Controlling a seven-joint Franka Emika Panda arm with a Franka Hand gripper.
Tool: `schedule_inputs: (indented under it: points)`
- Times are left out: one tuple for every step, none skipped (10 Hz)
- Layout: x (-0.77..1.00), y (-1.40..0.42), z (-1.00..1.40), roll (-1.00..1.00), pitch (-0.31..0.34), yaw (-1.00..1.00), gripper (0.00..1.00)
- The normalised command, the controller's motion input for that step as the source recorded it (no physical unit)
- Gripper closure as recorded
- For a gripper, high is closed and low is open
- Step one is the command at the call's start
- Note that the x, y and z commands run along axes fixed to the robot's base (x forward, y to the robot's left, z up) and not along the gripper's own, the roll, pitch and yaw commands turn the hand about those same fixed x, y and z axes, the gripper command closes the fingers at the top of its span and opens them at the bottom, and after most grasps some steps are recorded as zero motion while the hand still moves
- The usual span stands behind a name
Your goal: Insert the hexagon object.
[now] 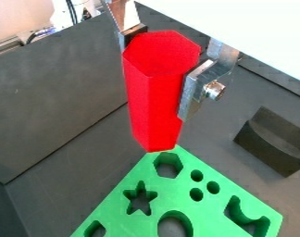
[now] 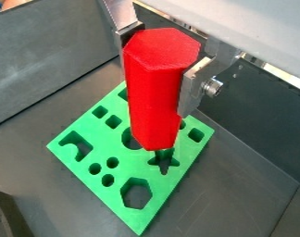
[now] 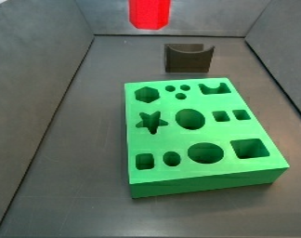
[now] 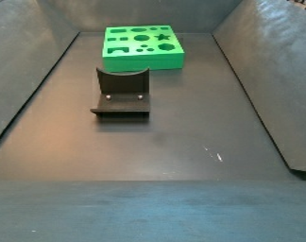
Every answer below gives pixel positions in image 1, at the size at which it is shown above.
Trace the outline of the gripper dark metal left finger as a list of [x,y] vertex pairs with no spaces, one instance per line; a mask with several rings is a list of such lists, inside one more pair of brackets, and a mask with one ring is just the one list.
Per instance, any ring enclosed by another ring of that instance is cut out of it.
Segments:
[[118,42],[121,51],[125,51],[133,38],[140,34],[148,32],[148,26],[140,23],[137,26],[118,33]]

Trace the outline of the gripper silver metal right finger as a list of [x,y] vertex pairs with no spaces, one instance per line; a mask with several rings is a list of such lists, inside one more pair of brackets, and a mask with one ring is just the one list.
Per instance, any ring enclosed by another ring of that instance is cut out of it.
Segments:
[[187,74],[177,116],[188,121],[209,98],[219,101],[225,93],[220,79],[228,75],[239,61],[240,51],[217,39],[209,40],[208,59]]

